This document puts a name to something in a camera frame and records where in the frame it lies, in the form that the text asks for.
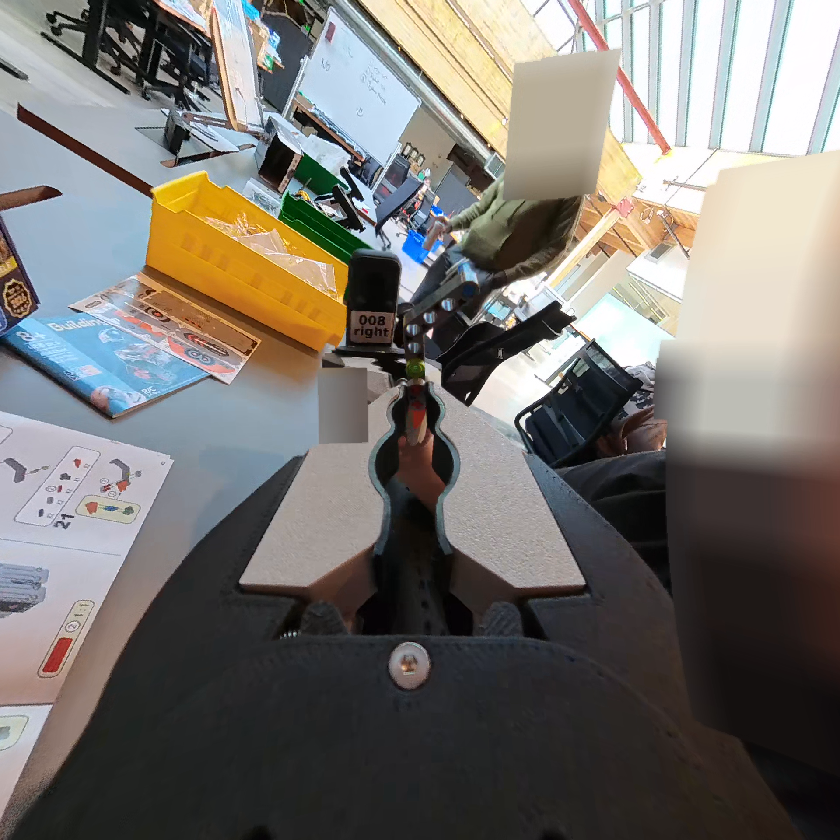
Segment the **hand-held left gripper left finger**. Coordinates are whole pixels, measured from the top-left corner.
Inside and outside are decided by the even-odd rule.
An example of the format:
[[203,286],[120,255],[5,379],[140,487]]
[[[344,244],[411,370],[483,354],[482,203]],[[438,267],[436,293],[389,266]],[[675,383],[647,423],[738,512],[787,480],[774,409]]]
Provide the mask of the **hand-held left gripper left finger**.
[[393,387],[368,406],[368,443],[309,450],[239,579],[243,590],[332,604],[373,595],[385,504],[371,465],[398,396]]

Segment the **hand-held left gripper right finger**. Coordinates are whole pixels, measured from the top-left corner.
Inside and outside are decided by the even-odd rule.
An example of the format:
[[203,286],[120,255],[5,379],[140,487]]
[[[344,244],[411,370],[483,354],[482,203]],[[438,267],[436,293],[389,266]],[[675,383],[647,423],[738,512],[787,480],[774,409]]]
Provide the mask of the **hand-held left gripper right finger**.
[[453,558],[449,589],[474,614],[495,602],[578,595],[585,578],[525,452],[453,396],[430,386],[435,431],[453,458],[437,504]]

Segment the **grey and black toy assembly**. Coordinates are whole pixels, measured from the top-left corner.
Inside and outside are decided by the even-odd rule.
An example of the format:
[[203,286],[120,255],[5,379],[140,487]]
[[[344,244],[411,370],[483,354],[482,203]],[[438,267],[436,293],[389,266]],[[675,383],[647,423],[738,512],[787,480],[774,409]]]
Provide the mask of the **grey and black toy assembly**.
[[[442,285],[402,315],[405,378],[410,385],[427,381],[425,333],[456,321],[461,309],[477,299],[480,276],[462,259],[448,269]],[[534,345],[561,335],[575,316],[552,301],[518,325],[503,329],[479,322],[463,331],[437,359],[440,384],[450,395],[470,406],[490,374],[504,361],[530,350]]]

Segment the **green plastic bin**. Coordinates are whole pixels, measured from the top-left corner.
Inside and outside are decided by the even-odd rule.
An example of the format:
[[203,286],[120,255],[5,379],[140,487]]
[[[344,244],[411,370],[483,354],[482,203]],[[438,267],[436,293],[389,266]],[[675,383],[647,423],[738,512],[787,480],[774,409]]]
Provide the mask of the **green plastic bin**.
[[367,207],[346,167],[335,175],[304,154],[281,198],[278,218],[347,263],[355,250],[376,247],[375,221],[364,211]]

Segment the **clear plastic bag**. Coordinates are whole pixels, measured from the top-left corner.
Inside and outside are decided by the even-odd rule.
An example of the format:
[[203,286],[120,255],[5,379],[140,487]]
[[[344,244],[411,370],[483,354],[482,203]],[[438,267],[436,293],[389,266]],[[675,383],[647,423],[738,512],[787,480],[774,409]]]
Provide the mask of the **clear plastic bag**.
[[238,215],[233,223],[215,217],[204,217],[203,221],[266,257],[293,276],[304,280],[311,287],[328,294],[334,300],[339,299],[333,266],[292,253],[286,241],[275,229],[268,230],[252,225],[244,214]]

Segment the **person's dark clothing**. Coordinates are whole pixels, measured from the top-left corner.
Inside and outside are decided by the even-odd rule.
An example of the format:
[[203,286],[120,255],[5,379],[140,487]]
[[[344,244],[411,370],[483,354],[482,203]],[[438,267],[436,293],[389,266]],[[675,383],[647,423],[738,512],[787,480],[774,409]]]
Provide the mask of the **person's dark clothing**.
[[556,473],[633,547],[669,595],[666,450],[601,458]]

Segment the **black mesh office chair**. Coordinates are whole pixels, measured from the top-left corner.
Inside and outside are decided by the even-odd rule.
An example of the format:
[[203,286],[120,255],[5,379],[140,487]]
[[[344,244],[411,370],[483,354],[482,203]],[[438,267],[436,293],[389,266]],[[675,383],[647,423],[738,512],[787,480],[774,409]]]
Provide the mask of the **black mesh office chair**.
[[559,383],[514,419],[528,453],[564,468],[595,457],[595,442],[643,383],[594,340],[568,360]]

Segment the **open cardboard box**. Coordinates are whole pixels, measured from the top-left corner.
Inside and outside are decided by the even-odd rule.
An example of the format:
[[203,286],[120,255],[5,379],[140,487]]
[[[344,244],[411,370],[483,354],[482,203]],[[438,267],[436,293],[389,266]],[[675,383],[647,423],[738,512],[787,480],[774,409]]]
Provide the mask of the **open cardboard box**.
[[278,194],[283,194],[305,155],[304,135],[280,115],[266,116],[264,132],[255,148],[258,178]]

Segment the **yellow plastic bin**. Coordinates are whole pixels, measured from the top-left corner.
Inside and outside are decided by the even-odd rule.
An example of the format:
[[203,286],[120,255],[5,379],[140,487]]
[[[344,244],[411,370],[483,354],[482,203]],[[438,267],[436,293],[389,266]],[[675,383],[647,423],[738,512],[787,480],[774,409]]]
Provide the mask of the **yellow plastic bin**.
[[[148,267],[313,350],[341,342],[347,322],[344,263],[204,171],[158,185],[150,194]],[[220,228],[237,223],[277,234],[289,261],[332,270],[336,291],[313,286]]]

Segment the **whiteboard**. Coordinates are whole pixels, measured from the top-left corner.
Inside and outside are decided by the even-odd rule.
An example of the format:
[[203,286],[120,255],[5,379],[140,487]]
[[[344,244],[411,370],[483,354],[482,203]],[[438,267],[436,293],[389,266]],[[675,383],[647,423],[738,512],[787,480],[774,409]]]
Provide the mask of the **whiteboard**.
[[386,166],[421,100],[329,8],[297,93]]

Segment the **toy sticker sheet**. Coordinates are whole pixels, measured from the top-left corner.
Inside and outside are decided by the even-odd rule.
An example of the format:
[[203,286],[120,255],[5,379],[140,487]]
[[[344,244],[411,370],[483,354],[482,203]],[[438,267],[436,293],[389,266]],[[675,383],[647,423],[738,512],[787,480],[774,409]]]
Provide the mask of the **toy sticker sheet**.
[[137,273],[69,309],[95,317],[230,384],[260,345],[237,325]]

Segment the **open white instruction manual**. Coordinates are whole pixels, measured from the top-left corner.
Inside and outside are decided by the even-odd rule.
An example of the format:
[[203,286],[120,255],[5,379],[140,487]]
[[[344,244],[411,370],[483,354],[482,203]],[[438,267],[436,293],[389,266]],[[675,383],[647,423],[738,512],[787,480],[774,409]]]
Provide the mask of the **open white instruction manual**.
[[172,466],[1,414],[2,807]]

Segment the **blue instruction booklet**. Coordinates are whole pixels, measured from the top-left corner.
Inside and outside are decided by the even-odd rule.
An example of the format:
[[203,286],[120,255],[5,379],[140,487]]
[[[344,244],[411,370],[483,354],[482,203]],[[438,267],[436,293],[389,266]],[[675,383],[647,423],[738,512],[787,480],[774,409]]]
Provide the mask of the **blue instruction booklet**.
[[2,344],[109,418],[209,378],[97,318],[26,318]]

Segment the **blue toy box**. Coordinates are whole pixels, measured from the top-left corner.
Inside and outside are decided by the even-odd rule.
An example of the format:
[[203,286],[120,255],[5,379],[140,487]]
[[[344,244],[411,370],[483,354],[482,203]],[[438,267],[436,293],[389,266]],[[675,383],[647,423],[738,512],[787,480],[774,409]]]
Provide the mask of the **blue toy box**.
[[1,337],[38,308],[38,295],[12,236],[1,220]]

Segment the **flat metal base plate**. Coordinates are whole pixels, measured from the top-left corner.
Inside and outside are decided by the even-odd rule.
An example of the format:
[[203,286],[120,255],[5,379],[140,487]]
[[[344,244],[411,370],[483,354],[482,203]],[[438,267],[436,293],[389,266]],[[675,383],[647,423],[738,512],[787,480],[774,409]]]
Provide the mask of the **flat metal base plate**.
[[177,108],[163,109],[162,112],[162,124],[140,125],[135,130],[163,151],[161,164],[168,169],[242,150],[208,123],[188,119],[189,112]]

